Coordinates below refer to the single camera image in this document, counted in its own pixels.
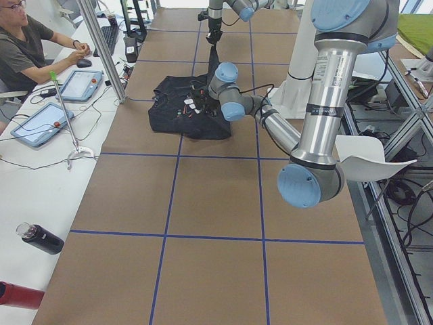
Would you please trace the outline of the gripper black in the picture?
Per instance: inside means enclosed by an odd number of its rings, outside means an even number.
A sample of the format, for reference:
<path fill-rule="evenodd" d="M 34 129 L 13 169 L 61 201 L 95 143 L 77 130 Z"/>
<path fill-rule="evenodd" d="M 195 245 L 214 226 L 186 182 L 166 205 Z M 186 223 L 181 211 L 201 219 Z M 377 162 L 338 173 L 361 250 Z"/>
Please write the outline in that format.
<path fill-rule="evenodd" d="M 192 89 L 191 98 L 199 114 L 217 115 L 219 102 L 209 95 L 207 88 L 201 87 Z"/>
<path fill-rule="evenodd" d="M 208 34 L 206 35 L 207 41 L 212 45 L 216 45 L 223 34 L 221 30 L 222 19 L 221 18 L 209 18 L 208 19 Z"/>

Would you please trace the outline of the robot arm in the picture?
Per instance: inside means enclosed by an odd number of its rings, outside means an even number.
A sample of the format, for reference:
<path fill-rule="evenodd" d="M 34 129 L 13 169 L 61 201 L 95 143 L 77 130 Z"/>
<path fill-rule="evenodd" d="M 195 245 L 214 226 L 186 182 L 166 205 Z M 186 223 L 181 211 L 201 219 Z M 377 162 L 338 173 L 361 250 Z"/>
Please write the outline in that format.
<path fill-rule="evenodd" d="M 277 187 L 294 207 L 309 208 L 337 196 L 344 173 L 333 157 L 356 58 L 390 49 L 396 39 L 398 1 L 315 1 L 311 22 L 318 51 L 302 131 L 297 131 L 270 101 L 242 95 L 238 70 L 230 62 L 209 61 L 208 93 L 225 120 L 253 116 L 290 157 Z"/>
<path fill-rule="evenodd" d="M 208 34 L 206 35 L 207 41 L 211 45 L 216 45 L 223 34 L 221 30 L 223 24 L 223 5 L 226 3 L 244 22 L 248 22 L 251 17 L 259 9 L 270 9 L 274 0 L 251 1 L 251 0 L 212 0 L 209 1 L 207 9 L 198 15 L 198 20 L 208 21 Z"/>

